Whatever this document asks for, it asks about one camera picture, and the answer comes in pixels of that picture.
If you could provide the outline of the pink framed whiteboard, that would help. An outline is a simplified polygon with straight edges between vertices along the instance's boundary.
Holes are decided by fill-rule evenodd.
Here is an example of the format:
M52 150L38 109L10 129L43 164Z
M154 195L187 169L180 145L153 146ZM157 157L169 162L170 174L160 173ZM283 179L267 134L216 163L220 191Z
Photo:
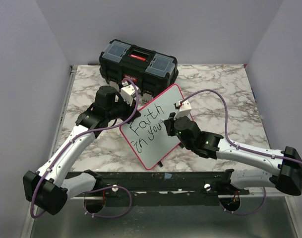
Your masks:
M168 136L164 120L175 112L175 103L183 99L177 84L171 85L155 99L144 105L140 117L120 126L120 131L146 170L179 146L176 136Z

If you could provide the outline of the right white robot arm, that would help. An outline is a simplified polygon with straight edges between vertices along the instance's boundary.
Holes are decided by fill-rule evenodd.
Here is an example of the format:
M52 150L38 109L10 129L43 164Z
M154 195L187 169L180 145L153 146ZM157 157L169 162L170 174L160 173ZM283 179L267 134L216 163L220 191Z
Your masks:
M287 146L284 150L263 149L239 144L222 135L200 130L187 116L174 118L171 113L164 120L168 136L176 136L181 144L202 158L235 161L252 166L252 170L234 170L221 180L225 194L249 187L273 187L293 196L302 193L302 159L297 150Z

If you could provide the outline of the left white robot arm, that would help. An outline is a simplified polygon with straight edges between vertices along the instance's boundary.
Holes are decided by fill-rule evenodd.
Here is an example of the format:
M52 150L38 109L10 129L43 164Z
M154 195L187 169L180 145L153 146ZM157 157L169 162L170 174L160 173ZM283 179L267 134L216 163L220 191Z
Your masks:
M26 200L31 203L32 218L38 217L34 214L35 206L55 215L68 199L83 193L96 196L103 190L101 175L91 170L69 179L66 176L81 153L102 131L117 127L109 126L110 121L121 119L122 123L127 123L140 116L138 95L139 89L134 84L126 85L120 91L101 86L94 103L78 116L69 137L56 153L36 172L26 172L23 186Z

